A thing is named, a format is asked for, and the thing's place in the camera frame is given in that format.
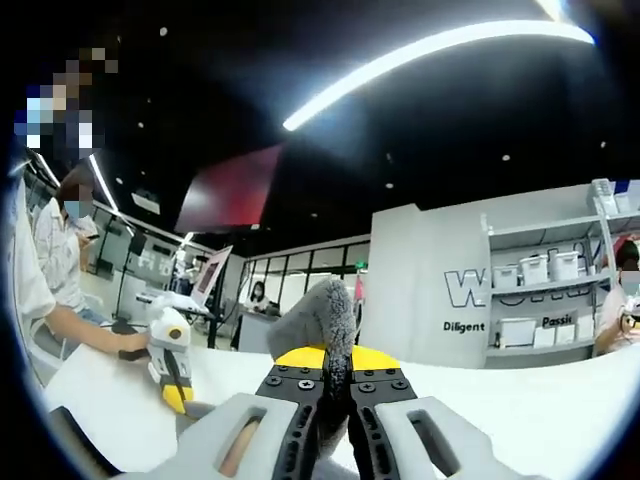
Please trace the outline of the person's left hand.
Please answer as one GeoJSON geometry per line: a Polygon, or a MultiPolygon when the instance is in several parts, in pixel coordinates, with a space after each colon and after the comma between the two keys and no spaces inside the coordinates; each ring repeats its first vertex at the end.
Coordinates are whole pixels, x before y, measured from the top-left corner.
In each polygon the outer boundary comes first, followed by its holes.
{"type": "Polygon", "coordinates": [[[119,335],[118,357],[126,361],[136,361],[148,355],[149,335],[135,333],[119,335]]]}

